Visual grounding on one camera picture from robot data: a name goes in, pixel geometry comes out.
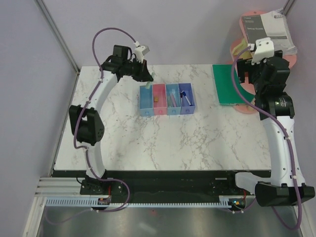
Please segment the green highlighter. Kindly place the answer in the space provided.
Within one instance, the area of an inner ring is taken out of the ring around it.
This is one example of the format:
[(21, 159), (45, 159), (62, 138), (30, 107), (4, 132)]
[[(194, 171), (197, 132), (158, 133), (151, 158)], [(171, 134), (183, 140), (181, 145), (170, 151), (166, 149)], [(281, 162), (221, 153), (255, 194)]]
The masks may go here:
[(171, 95), (168, 96), (168, 106), (169, 107), (173, 107), (173, 103), (172, 103), (172, 100), (171, 100)]
[(151, 80), (151, 81), (148, 81), (148, 82), (146, 83), (146, 85), (145, 85), (145, 88), (146, 88), (146, 89), (149, 89), (150, 86), (152, 85), (153, 81), (154, 81), (154, 77), (155, 77), (155, 73), (154, 73), (154, 72), (151, 73), (151, 77), (152, 77), (152, 80)]

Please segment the light blue bin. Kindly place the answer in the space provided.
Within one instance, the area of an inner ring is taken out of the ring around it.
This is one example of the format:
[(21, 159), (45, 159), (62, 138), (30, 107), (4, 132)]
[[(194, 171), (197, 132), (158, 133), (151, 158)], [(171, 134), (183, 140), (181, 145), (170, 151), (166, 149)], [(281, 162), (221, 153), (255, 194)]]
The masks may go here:
[(151, 117), (154, 115), (153, 88), (151, 85), (149, 88), (146, 88), (145, 85), (140, 86), (139, 112), (142, 117)]

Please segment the pink bin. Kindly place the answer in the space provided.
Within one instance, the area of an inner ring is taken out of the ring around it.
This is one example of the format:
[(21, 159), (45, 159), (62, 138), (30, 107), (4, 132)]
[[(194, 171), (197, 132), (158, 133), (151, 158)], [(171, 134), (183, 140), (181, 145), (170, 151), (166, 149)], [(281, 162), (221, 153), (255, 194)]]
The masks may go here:
[(159, 98), (158, 102), (154, 102), (154, 115), (166, 115), (167, 114), (167, 99), (166, 99), (166, 87), (165, 84), (153, 85), (153, 99)]

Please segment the pink highlighter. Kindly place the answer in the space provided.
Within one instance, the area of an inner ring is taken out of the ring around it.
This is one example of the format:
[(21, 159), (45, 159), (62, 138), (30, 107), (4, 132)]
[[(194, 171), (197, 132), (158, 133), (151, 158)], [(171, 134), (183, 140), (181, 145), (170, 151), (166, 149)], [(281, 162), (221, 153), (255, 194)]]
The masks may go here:
[(172, 100), (172, 103), (173, 103), (173, 107), (177, 107), (177, 103), (176, 103), (176, 99), (175, 99), (174, 93), (171, 92), (170, 95), (171, 95), (171, 100)]

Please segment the blue cap marker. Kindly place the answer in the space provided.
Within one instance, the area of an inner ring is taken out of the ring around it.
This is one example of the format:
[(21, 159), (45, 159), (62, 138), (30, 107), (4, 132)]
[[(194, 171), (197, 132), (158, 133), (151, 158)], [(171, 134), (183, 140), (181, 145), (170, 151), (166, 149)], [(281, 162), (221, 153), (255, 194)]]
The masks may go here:
[(191, 106), (192, 104), (191, 104), (191, 102), (189, 101), (189, 99), (188, 99), (188, 97), (186, 96), (186, 97), (183, 97), (183, 98), (185, 98), (186, 99), (186, 101), (187, 101), (187, 103), (188, 103), (188, 105), (189, 106)]

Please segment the medium blue bin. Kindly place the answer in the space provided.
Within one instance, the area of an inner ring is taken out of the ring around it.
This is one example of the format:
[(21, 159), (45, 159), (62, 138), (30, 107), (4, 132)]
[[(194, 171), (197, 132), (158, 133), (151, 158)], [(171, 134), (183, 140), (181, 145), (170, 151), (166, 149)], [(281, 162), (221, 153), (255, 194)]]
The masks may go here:
[(181, 113), (179, 84), (166, 84), (167, 114), (169, 116)]

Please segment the purple bin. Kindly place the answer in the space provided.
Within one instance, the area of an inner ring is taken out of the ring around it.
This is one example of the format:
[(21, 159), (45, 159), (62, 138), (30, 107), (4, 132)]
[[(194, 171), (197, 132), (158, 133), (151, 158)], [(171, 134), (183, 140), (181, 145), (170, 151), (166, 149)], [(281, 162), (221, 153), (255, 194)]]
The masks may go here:
[(195, 111), (195, 100), (190, 83), (179, 83), (181, 115), (193, 114)]

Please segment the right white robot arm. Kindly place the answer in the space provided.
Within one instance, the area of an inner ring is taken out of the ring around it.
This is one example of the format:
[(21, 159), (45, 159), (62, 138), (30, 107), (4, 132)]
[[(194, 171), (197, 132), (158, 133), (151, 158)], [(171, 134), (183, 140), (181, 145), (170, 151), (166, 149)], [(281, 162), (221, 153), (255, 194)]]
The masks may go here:
[(272, 57), (252, 64), (251, 59), (237, 61), (241, 82), (248, 78), (255, 90), (255, 106), (267, 134), (271, 176), (262, 178), (249, 172), (237, 173), (226, 182), (227, 191), (243, 189), (254, 193), (260, 206), (294, 206), (315, 197), (315, 189), (306, 185), (298, 163), (294, 140), (294, 104), (284, 92), (290, 74), (289, 62), (278, 50)]

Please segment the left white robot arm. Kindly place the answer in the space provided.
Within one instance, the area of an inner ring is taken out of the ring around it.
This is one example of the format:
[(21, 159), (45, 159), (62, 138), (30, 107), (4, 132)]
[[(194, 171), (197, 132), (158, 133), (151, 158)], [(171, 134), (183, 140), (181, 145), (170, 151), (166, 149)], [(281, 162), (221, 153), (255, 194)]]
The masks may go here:
[(131, 76), (137, 82), (153, 81), (144, 56), (149, 47), (115, 45), (112, 55), (100, 65), (101, 77), (92, 93), (81, 105), (71, 105), (69, 118), (74, 136), (74, 147), (83, 148), (86, 160), (86, 175), (81, 183), (81, 195), (104, 195), (112, 181), (107, 180), (107, 171), (101, 155), (101, 139), (104, 125), (100, 112), (111, 90), (123, 76)]

